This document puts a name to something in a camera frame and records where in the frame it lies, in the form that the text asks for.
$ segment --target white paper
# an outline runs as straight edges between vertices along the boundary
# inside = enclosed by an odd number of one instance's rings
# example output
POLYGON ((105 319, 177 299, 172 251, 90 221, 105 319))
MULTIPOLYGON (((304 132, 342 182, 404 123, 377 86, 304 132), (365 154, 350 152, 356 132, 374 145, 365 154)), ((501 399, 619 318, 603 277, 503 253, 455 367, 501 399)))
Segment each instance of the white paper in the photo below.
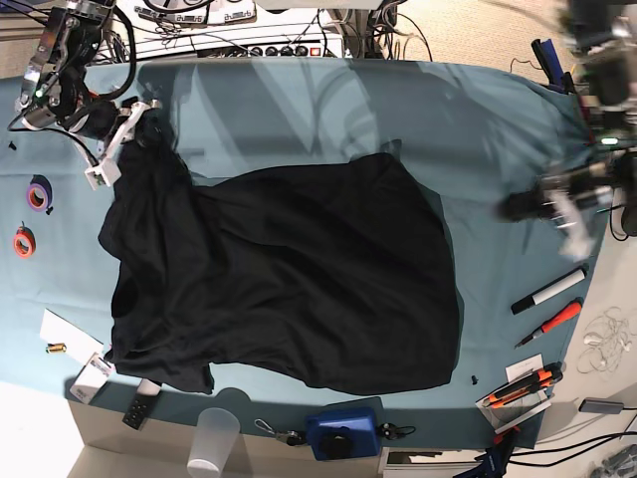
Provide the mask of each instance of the white paper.
POLYGON ((541 360, 541 354, 537 354, 534 357, 509 365, 507 367, 507 380, 511 383, 512 381, 516 381, 518 378, 522 378, 532 371, 539 370, 542 367, 544 367, 544 363, 541 360))
POLYGON ((71 386, 71 395, 82 403, 89 404, 111 373, 112 368, 100 358, 99 354, 94 354, 71 386))
POLYGON ((40 338, 47 344, 64 344, 67 354, 82 365, 104 351, 104 344, 49 310, 44 311, 40 338))
POLYGON ((500 434, 504 433, 505 431, 509 430, 510 428, 513 428, 514 426, 519 425, 523 421, 527 421, 529 418, 531 418, 532 416, 537 415, 541 411, 545 411, 549 407, 550 407, 550 400, 546 399, 546 395, 544 395, 544 400, 541 401, 540 403, 538 403, 535 407, 529 409, 529 411, 523 413, 522 415, 520 415, 515 420, 510 421, 509 423, 501 426, 500 428, 496 428, 496 434, 500 435, 500 434))

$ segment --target clamp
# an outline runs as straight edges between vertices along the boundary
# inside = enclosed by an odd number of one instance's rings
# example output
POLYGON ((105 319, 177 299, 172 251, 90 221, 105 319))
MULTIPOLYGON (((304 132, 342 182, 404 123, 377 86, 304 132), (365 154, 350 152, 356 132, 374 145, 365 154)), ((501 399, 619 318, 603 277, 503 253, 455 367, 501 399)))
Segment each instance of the clamp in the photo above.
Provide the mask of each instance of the clamp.
POLYGON ((496 436, 495 446, 487 448, 484 455, 476 457, 476 461, 482 463, 473 470, 465 471, 454 478, 502 478, 505 476, 519 433, 520 429, 515 426, 496 436))

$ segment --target marker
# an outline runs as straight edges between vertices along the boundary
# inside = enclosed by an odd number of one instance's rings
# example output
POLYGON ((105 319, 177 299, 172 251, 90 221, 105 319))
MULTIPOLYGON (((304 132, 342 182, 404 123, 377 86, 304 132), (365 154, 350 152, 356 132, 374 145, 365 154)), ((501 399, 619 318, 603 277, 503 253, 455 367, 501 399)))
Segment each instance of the marker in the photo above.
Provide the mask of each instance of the marker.
POLYGON ((556 296, 560 292, 564 292, 569 287, 583 281, 586 278, 586 271, 583 267, 575 269, 573 272, 569 272, 565 276, 551 282, 547 286, 533 292, 532 294, 524 297, 522 300, 517 301, 511 306, 511 311, 514 315, 519 314, 527 309, 530 309, 537 304, 541 304, 547 299, 556 296))

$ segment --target small gold object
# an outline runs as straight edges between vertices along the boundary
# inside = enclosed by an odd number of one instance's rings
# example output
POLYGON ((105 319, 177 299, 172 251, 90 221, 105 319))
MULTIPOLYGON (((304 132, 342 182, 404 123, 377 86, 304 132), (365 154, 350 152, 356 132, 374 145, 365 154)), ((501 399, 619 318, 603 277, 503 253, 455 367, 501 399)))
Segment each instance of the small gold object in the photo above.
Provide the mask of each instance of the small gold object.
POLYGON ((67 346, 64 344, 49 344, 47 346, 47 354, 63 354, 67 351, 67 346))

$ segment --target teal tablecloth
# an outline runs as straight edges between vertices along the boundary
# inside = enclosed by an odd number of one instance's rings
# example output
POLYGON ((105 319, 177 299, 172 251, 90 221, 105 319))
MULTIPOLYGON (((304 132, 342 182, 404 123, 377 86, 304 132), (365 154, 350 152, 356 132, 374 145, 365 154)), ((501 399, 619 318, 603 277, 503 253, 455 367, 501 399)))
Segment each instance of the teal tablecloth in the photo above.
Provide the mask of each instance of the teal tablecloth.
MULTIPOLYGON (((95 67, 89 83, 108 91, 125 73, 126 66, 95 67)), ((13 116, 19 85, 17 79, 0 82, 2 124, 13 116)), ((586 132, 572 99, 487 68, 336 59, 144 64, 130 94, 162 100, 178 132, 178 151, 204 182, 390 148, 429 190, 448 226, 464 325, 450 384, 366 400, 378 408, 379 420, 418 427, 401 445, 490 445, 493 429, 474 401, 501 385, 513 362, 538 353, 545 363, 563 358, 574 321, 524 348, 514 351, 514 344, 585 295, 589 280, 512 316, 513 302, 574 265, 559 256, 562 237, 549 224, 501 223, 494 206, 531 186, 550 161, 573 165, 586 158, 586 132)), ((0 379, 60 395, 79 365, 44 353, 43 310, 108 346, 117 278, 117 261, 97 241, 112 191, 93 192, 84 168, 63 137, 0 132, 0 379), (31 211, 25 201, 33 174, 46 175, 54 187, 51 216, 31 211), (22 221, 38 243, 29 260, 12 249, 22 221)), ((598 245, 602 230, 600 219, 598 245)), ((378 352, 388 360, 400 354, 378 352)), ((244 433, 258 434, 257 417, 291 429, 326 404, 357 399, 246 365, 211 366, 214 396, 169 390, 153 417, 194 424, 201 409, 223 406, 240 418, 244 433)), ((124 411, 137 383, 116 375, 94 404, 124 411)), ((533 444, 538 424, 528 424, 526 444, 533 444)))

